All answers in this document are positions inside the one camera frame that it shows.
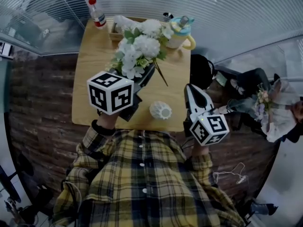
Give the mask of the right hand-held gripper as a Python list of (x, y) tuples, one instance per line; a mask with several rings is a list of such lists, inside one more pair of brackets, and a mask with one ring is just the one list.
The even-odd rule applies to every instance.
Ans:
[[(186, 137), (193, 136), (201, 146), (221, 142), (230, 130), (223, 114), (211, 114), (210, 110), (214, 109), (214, 104), (210, 96), (201, 88), (186, 84), (184, 97), (189, 114), (184, 121)], [(195, 108), (201, 110), (192, 113), (194, 103)]]

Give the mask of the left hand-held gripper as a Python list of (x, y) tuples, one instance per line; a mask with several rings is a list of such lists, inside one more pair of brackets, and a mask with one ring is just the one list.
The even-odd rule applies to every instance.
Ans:
[(119, 113), (125, 121), (130, 121), (142, 101), (137, 93), (148, 84), (155, 72), (150, 64), (139, 83), (118, 75), (114, 65), (107, 65), (102, 71), (87, 80), (89, 103), (99, 112), (107, 115)]

